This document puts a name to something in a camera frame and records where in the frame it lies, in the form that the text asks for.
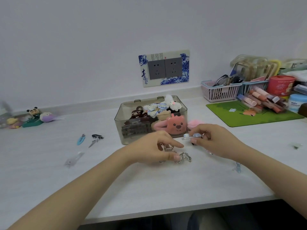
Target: baseboard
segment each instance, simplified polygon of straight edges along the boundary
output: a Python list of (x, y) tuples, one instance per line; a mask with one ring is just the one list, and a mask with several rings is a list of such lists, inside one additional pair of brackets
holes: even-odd
[[(100, 99), (100, 100), (81, 102), (75, 104), (46, 107), (46, 108), (40, 108), (40, 111), (51, 112), (56, 115), (79, 114), (84, 112), (119, 108), (120, 104), (126, 101), (165, 96), (167, 94), (177, 95), (180, 99), (202, 96), (201, 88), (200, 86), (197, 86), (197, 87), (183, 88), (177, 90), (168, 90), (168, 91), (155, 92), (155, 93), (138, 94), (126, 97), (115, 97), (115, 98)], [(25, 114), (25, 111), (17, 111), (13, 113), (13, 115), (21, 115), (21, 114)]]

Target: green mouse pad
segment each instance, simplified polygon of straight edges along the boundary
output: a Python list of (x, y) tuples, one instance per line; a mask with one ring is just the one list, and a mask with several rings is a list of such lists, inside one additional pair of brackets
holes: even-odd
[(303, 119), (301, 116), (292, 111), (276, 114), (270, 109), (264, 108), (261, 113), (250, 111), (240, 101), (220, 102), (206, 105), (229, 127), (240, 127), (259, 123), (273, 123), (285, 120)]

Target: fingernail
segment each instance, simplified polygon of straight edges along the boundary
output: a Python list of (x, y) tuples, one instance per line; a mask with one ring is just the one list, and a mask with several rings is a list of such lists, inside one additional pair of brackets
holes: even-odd
[(181, 160), (181, 157), (179, 155), (174, 155), (174, 161), (180, 161)]

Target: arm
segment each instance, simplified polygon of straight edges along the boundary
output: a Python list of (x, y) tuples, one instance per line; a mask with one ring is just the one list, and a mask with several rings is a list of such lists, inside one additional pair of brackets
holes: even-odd
[(280, 198), (307, 218), (307, 175), (245, 145), (224, 127), (200, 124), (190, 135), (196, 132), (204, 134), (204, 138), (191, 139), (192, 143), (245, 165)]
[(183, 145), (165, 131), (148, 134), (125, 146), (42, 201), (9, 230), (77, 229), (114, 180), (136, 162), (178, 161), (175, 152), (161, 151), (159, 143)]

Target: white wall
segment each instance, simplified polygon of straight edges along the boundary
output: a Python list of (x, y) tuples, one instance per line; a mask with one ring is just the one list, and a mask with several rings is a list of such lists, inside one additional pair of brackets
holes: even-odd
[[(0, 0), (14, 110), (198, 86), (238, 54), (293, 57), (307, 0)], [(138, 55), (190, 49), (190, 82), (143, 88)]]

